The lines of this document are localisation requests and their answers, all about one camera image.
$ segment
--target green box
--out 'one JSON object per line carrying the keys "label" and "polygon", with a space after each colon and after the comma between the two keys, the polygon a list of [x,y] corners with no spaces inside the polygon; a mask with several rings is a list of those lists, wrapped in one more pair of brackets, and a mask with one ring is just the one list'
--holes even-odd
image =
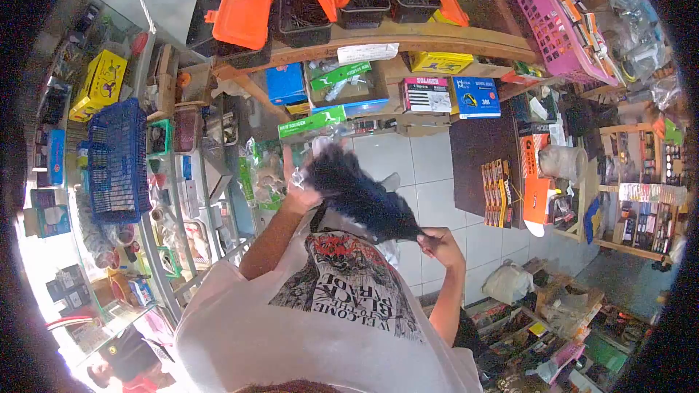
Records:
{"label": "green box", "polygon": [[327,109],[318,114],[313,114],[301,120],[283,123],[277,128],[279,130],[279,138],[301,134],[302,132],[320,129],[328,125],[338,125],[347,120],[345,115],[345,107],[342,105]]}
{"label": "green box", "polygon": [[[151,152],[151,138],[150,138],[150,128],[152,127],[161,127],[162,129],[165,129],[165,150],[162,152]],[[157,122],[153,123],[148,123],[145,128],[146,131],[146,136],[145,136],[145,154],[147,156],[159,156],[159,155],[167,155],[167,153],[170,152],[170,144],[172,143],[173,140],[173,133],[172,133],[172,125],[170,124],[170,119],[169,118],[164,118],[163,120],[158,120]]]}
{"label": "green box", "polygon": [[371,70],[371,64],[368,61],[362,63],[348,64],[339,67],[332,72],[328,72],[319,78],[313,79],[310,82],[310,87],[314,90],[321,90],[338,83],[344,79],[351,78],[355,74],[362,74]]}

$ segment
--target white plastic bag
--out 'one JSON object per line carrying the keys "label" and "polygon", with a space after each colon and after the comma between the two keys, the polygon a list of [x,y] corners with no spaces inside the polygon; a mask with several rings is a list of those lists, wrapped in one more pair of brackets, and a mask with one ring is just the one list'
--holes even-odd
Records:
{"label": "white plastic bag", "polygon": [[507,305],[512,305],[534,291],[534,276],[506,259],[486,280],[481,288],[483,294]]}

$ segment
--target pink plastic basket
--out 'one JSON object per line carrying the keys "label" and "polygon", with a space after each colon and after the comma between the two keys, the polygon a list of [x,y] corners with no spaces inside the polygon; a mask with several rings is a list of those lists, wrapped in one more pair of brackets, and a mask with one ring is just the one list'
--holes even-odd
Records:
{"label": "pink plastic basket", "polygon": [[580,46],[558,0],[517,0],[517,3],[534,31],[549,73],[579,83],[599,80],[616,86],[616,78],[607,76]]}

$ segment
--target blue box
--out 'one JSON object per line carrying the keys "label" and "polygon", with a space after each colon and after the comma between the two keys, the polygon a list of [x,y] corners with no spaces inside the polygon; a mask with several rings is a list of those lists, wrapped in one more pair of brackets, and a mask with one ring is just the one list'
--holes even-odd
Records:
{"label": "blue box", "polygon": [[153,297],[153,292],[148,285],[148,281],[146,281],[144,278],[129,279],[129,288],[131,288],[131,292],[134,293],[139,305],[149,306],[155,302],[155,298]]}
{"label": "blue box", "polygon": [[52,186],[63,185],[63,153],[66,131],[54,129],[48,134],[48,179]]}
{"label": "blue box", "polygon": [[267,94],[274,105],[288,105],[306,100],[303,89],[301,63],[271,67],[265,70],[267,75]]}
{"label": "blue box", "polygon": [[491,78],[451,78],[451,96],[459,104],[459,118],[500,117],[500,98]]}

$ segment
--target yellow box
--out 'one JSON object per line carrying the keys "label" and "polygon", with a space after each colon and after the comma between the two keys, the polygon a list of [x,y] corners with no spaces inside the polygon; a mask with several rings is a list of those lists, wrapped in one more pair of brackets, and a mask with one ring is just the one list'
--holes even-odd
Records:
{"label": "yellow box", "polygon": [[303,102],[297,102],[291,105],[284,105],[289,114],[310,114],[310,105],[307,100]]}
{"label": "yellow box", "polygon": [[432,14],[432,17],[430,17],[430,20],[437,21],[439,23],[448,23],[448,24],[454,25],[454,26],[461,26],[459,23],[457,23],[453,20],[449,20],[447,17],[444,17],[444,14],[442,13],[441,9],[438,9],[437,11],[435,11],[435,13]]}
{"label": "yellow box", "polygon": [[473,62],[470,53],[410,52],[409,55],[413,72],[459,74]]}
{"label": "yellow box", "polygon": [[119,100],[127,61],[107,50],[101,51],[87,66],[87,75],[68,118],[86,122],[92,114]]}

